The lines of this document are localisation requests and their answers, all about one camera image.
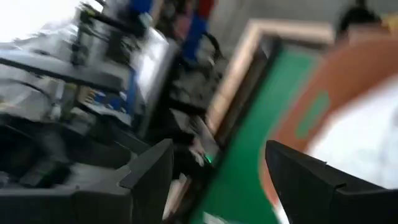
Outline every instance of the red part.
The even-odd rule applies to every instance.
[[[215,0],[200,0],[198,6],[198,16],[208,19],[213,10]]]

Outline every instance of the gray wall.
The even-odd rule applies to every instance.
[[[210,32],[231,53],[249,18],[292,19],[335,23],[350,0],[218,0]],[[379,14],[398,12],[396,0],[371,0]]]

